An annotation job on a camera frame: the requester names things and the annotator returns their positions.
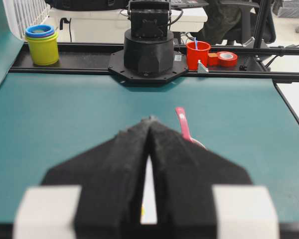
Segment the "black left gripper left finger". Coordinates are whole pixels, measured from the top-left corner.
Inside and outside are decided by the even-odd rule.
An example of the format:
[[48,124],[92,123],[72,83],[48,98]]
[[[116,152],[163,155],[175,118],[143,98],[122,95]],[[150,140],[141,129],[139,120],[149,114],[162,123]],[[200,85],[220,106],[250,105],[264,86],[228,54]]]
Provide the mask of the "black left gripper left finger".
[[140,224],[149,120],[50,168],[41,185],[82,187],[74,219],[79,239],[121,239]]

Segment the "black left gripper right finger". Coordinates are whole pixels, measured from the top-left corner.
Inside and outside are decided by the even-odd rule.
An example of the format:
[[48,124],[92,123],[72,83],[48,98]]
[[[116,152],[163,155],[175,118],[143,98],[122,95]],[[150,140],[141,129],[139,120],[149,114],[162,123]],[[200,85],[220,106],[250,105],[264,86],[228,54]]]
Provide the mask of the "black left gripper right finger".
[[148,131],[157,222],[171,239],[214,239],[212,185],[251,185],[247,171],[154,121]]

